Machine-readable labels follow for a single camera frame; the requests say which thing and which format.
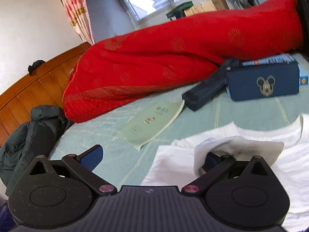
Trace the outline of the cardboard box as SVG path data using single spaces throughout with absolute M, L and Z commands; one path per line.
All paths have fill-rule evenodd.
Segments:
M 191 6 L 189 9 L 184 10 L 186 17 L 205 13 L 205 12 L 215 12 L 220 10 L 229 10 L 226 0 L 208 0 L 196 5 Z

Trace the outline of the white printed t-shirt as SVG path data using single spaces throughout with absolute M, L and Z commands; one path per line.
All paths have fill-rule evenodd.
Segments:
M 308 115 L 273 131 L 245 130 L 234 123 L 159 146 L 143 186 L 180 189 L 201 176 L 206 155 L 231 155 L 238 161 L 262 156 L 290 198 L 283 222 L 287 231 L 308 228 Z

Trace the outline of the dark folded umbrella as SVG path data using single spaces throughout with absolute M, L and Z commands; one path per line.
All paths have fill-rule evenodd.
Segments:
M 226 60 L 207 79 L 201 81 L 200 84 L 182 95 L 182 100 L 184 100 L 186 107 L 194 112 L 198 111 L 227 85 L 226 75 L 228 70 L 241 66 L 243 66 L 243 63 L 240 60 Z

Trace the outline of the wooden headboard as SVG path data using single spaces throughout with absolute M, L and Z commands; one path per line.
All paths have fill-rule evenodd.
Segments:
M 1 94 L 1 145 L 19 125 L 30 121 L 33 107 L 63 107 L 62 95 L 73 68 L 90 46 L 83 43 L 56 56 Z

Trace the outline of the green plaid bed sheet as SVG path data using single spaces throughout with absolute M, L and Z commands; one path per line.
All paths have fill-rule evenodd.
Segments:
M 181 102 L 188 87 L 154 94 L 97 118 L 72 125 L 57 141 L 50 160 L 103 147 L 103 160 L 94 173 L 120 188 L 123 185 L 177 185 L 194 180 L 195 147 L 208 138 L 234 136 L 255 141 L 282 142 L 283 151 L 272 166 L 288 190 L 308 186 L 308 86 L 296 95 L 234 102 L 222 91 L 196 112 L 184 108 L 173 123 L 141 149 L 120 130 L 156 105 Z

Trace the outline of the light green paper sheet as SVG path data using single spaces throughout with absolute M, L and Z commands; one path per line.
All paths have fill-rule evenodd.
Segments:
M 137 114 L 119 132 L 136 149 L 150 143 L 165 131 L 181 114 L 184 100 L 158 101 Z

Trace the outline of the pink plaid curtain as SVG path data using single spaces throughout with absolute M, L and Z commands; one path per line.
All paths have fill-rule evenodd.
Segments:
M 86 0 L 61 0 L 65 13 L 82 41 L 95 44 Z

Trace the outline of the red quilt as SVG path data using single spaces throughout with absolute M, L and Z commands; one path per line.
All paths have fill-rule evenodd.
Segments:
M 227 59 L 260 59 L 303 44 L 297 0 L 200 13 L 105 39 L 74 67 L 64 113 L 86 122 L 151 93 L 204 80 Z

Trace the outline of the navy mickey pouch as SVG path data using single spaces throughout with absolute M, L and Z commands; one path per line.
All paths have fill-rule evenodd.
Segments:
M 227 72 L 230 97 L 236 102 L 298 94 L 299 79 L 297 62 L 244 66 Z

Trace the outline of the green stool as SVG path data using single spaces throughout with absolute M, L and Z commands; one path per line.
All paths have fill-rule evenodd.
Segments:
M 177 20 L 183 17 L 186 17 L 185 15 L 185 10 L 190 9 L 193 6 L 193 2 L 185 2 L 180 4 L 179 6 L 175 7 L 173 10 L 171 10 L 170 12 L 168 12 L 166 14 L 166 17 L 170 20 Z

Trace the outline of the dark green jacket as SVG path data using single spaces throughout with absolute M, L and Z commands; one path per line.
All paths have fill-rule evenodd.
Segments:
M 57 106 L 36 106 L 31 109 L 30 117 L 1 146 L 1 180 L 7 196 L 34 158 L 48 157 L 59 138 L 73 125 Z

